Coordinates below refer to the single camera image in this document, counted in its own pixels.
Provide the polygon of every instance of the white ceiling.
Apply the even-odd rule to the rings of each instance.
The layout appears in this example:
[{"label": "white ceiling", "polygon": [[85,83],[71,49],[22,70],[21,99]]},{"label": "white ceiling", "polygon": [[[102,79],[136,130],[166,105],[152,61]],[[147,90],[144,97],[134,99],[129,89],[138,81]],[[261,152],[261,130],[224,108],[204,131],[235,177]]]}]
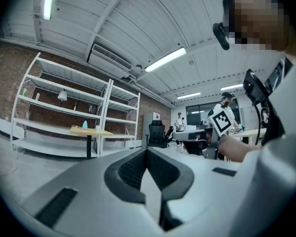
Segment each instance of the white ceiling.
[{"label": "white ceiling", "polygon": [[97,42],[143,68],[183,46],[187,55],[148,75],[132,70],[137,83],[169,102],[196,92],[220,94],[221,87],[241,83],[248,69],[265,81],[281,58],[233,46],[224,51],[215,43],[212,25],[222,21],[222,0],[54,0],[49,21],[41,15],[43,2],[14,0],[0,35],[41,42],[85,61]]}]

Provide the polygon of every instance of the table leg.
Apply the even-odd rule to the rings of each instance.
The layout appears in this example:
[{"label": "table leg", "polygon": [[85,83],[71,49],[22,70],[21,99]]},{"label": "table leg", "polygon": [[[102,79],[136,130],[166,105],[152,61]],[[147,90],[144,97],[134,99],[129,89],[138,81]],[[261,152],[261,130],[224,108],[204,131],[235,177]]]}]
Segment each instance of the table leg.
[{"label": "table leg", "polygon": [[91,159],[91,141],[92,141],[92,136],[88,135],[87,136],[87,160]]},{"label": "table leg", "polygon": [[249,143],[249,137],[242,137],[242,142],[248,144]]}]

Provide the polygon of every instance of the desk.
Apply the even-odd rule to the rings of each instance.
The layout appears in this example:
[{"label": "desk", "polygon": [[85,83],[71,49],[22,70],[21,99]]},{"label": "desk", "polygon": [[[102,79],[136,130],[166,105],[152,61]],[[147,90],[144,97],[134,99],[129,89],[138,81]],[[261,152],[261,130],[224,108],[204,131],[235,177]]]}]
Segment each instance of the desk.
[{"label": "desk", "polygon": [[87,159],[91,159],[91,139],[99,136],[112,136],[113,133],[104,130],[96,130],[92,128],[83,129],[81,127],[72,126],[70,133],[76,135],[87,136]]},{"label": "desk", "polygon": [[[249,137],[249,145],[252,145],[252,137],[258,135],[258,130],[259,129],[245,130],[244,132],[229,134],[229,136],[234,138]],[[266,133],[266,128],[260,129],[260,136],[264,135],[265,133]]]}]

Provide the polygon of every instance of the fluorescent light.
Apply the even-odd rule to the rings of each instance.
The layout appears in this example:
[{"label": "fluorescent light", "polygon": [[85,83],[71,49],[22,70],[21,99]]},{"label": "fluorescent light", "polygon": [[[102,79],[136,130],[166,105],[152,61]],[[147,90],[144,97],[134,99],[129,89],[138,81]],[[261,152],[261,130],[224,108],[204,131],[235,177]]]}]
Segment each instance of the fluorescent light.
[{"label": "fluorescent light", "polygon": [[201,92],[198,92],[198,93],[194,93],[194,94],[190,94],[190,95],[186,95],[186,96],[178,97],[178,99],[186,98],[186,97],[198,96],[198,95],[200,95],[200,94],[201,94]]},{"label": "fluorescent light", "polygon": [[173,61],[174,59],[179,58],[182,55],[186,54],[186,50],[184,49],[184,47],[181,47],[180,49],[168,54],[167,56],[161,58],[160,60],[156,61],[155,63],[151,64],[150,66],[145,68],[146,72],[151,72],[161,66],[163,66],[164,64]]},{"label": "fluorescent light", "polygon": [[45,0],[44,3],[44,19],[50,20],[51,18],[51,7],[53,0]]},{"label": "fluorescent light", "polygon": [[204,111],[199,111],[199,112],[191,112],[192,114],[197,114],[197,113],[203,113]]},{"label": "fluorescent light", "polygon": [[233,85],[233,86],[224,87],[221,90],[234,89],[234,88],[239,88],[239,87],[243,87],[243,84],[237,84],[237,85]]}]

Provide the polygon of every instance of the cable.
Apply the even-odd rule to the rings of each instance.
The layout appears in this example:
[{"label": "cable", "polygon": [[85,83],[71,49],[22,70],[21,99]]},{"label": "cable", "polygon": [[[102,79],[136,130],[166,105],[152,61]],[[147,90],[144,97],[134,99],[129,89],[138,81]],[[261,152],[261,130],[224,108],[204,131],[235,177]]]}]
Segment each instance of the cable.
[{"label": "cable", "polygon": [[0,175],[0,177],[11,175],[11,174],[13,174],[17,169],[18,169],[18,166],[16,166],[15,170],[13,170],[11,173],[8,173],[8,174],[5,174],[5,175]]},{"label": "cable", "polygon": [[259,141],[259,137],[260,137],[260,129],[261,129],[261,117],[260,117],[260,113],[259,113],[259,110],[257,108],[256,105],[254,105],[255,109],[256,109],[256,112],[257,112],[257,115],[258,115],[258,118],[259,118],[259,129],[258,129],[258,135],[257,135],[257,140],[256,140],[256,144],[258,144],[258,141]]}]

